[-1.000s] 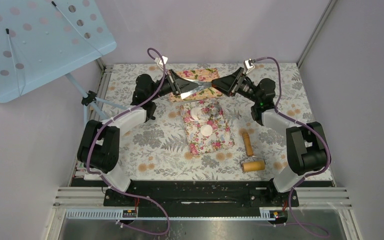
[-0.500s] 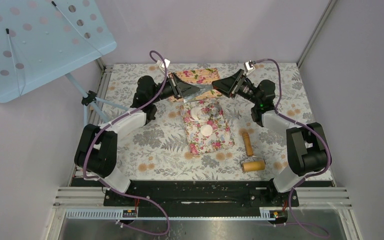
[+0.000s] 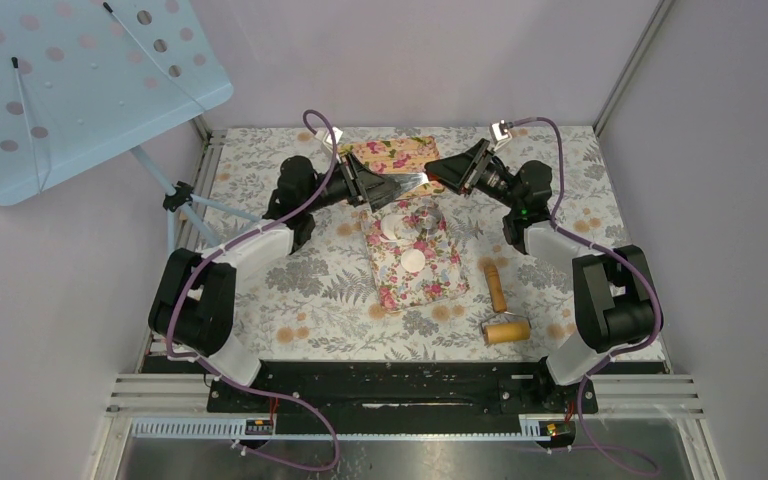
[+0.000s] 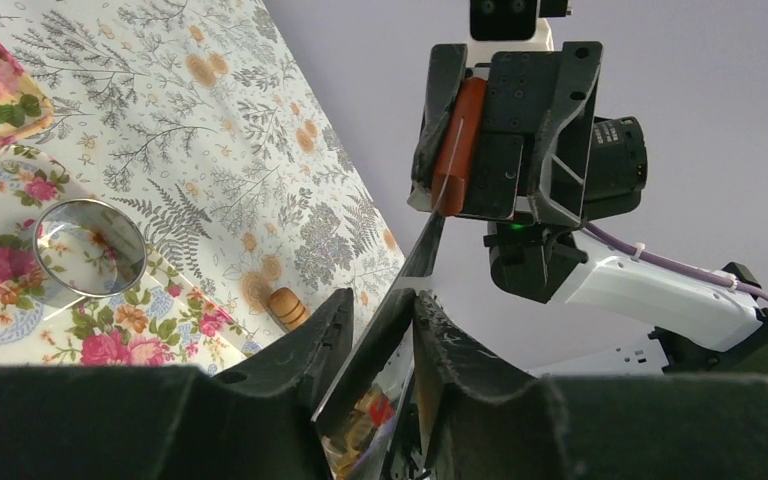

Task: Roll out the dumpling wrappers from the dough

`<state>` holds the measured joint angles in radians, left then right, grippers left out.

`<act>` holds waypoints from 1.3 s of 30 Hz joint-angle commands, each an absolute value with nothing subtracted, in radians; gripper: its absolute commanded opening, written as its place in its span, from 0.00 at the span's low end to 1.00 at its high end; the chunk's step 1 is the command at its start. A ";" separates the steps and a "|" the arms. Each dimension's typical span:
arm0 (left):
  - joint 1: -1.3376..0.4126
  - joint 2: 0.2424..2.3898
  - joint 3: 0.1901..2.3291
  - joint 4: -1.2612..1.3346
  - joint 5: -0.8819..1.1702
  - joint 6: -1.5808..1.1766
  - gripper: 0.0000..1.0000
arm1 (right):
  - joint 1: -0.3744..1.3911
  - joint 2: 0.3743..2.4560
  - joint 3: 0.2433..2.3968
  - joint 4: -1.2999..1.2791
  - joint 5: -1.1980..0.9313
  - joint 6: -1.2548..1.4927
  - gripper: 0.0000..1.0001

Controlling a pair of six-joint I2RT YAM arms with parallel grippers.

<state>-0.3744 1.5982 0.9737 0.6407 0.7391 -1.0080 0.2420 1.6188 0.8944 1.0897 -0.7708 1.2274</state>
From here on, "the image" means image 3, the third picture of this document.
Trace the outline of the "red handled metal scraper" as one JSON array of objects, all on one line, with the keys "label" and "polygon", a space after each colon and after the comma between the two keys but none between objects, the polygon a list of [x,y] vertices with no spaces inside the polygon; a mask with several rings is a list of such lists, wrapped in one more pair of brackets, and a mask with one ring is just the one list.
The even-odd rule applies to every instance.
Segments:
[{"label": "red handled metal scraper", "polygon": [[429,177],[424,172],[396,173],[389,174],[388,177],[396,183],[393,193],[394,199],[399,199],[407,193],[430,182]]}]

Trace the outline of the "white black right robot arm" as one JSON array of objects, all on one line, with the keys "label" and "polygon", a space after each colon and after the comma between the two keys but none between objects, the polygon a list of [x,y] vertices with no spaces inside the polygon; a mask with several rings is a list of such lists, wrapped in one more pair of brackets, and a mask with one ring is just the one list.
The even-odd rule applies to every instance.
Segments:
[{"label": "white black right robot arm", "polygon": [[512,172],[482,140],[464,153],[427,163],[425,172],[454,193],[478,190],[507,207],[502,219],[507,243],[572,279],[576,331],[543,361],[544,377],[533,386],[543,410],[561,410],[573,398],[572,384],[657,338],[663,313],[645,254],[634,245],[609,249],[561,227],[549,207],[550,166],[532,160]]}]

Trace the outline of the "white dough ball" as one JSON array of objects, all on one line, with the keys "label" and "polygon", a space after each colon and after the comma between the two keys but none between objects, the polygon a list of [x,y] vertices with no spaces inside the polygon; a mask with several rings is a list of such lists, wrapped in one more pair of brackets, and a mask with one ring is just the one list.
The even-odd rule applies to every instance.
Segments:
[{"label": "white dough ball", "polygon": [[384,242],[392,244],[412,244],[416,241],[419,232],[409,222],[409,217],[402,214],[388,214],[379,223],[381,238]]}]

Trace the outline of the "round metal dough cutter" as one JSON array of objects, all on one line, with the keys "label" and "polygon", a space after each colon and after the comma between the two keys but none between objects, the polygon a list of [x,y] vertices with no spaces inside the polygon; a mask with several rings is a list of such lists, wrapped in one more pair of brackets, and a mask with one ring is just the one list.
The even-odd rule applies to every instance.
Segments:
[{"label": "round metal dough cutter", "polygon": [[411,215],[413,228],[420,234],[434,235],[443,225],[444,215],[439,208],[421,206]]}]

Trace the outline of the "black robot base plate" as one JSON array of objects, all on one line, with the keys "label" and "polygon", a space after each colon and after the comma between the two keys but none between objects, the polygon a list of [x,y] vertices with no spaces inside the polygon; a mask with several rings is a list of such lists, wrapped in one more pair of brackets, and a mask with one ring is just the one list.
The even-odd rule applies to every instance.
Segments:
[{"label": "black robot base plate", "polygon": [[395,425],[455,432],[498,427],[519,415],[563,420],[598,411],[593,384],[551,387],[537,362],[264,362],[252,390],[282,394],[275,410],[253,392],[223,381],[211,385],[210,413],[287,417],[294,425],[321,423],[294,403],[314,406],[336,428]]}]

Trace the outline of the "wooden dough roller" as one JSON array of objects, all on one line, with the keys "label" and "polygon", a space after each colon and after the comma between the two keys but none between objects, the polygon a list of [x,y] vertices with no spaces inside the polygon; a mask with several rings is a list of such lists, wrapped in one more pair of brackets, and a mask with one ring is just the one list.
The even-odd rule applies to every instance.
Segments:
[{"label": "wooden dough roller", "polygon": [[492,314],[481,323],[480,330],[486,345],[499,345],[527,341],[531,338],[529,320],[509,309],[495,264],[484,266]]}]

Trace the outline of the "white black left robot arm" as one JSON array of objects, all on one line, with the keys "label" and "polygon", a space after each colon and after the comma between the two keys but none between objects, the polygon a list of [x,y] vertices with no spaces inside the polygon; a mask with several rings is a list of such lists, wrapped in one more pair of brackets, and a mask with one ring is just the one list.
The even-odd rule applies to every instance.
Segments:
[{"label": "white black left robot arm", "polygon": [[168,358],[203,361],[233,383],[232,398],[248,411],[269,401],[270,385],[258,376],[261,361],[233,334],[237,286],[270,263],[303,246],[313,214],[347,202],[377,211],[427,183],[424,173],[375,173],[352,154],[317,172],[304,156],[285,159],[262,220],[233,241],[203,253],[179,248],[166,263],[148,315]]}]

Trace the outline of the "round cut dough wrapper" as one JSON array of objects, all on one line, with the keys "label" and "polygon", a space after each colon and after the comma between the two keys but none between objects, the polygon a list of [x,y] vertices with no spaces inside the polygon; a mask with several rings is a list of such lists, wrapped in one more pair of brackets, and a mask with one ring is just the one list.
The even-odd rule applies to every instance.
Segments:
[{"label": "round cut dough wrapper", "polygon": [[402,268],[408,273],[419,273],[426,265],[426,257],[419,249],[406,250],[400,258]]}]

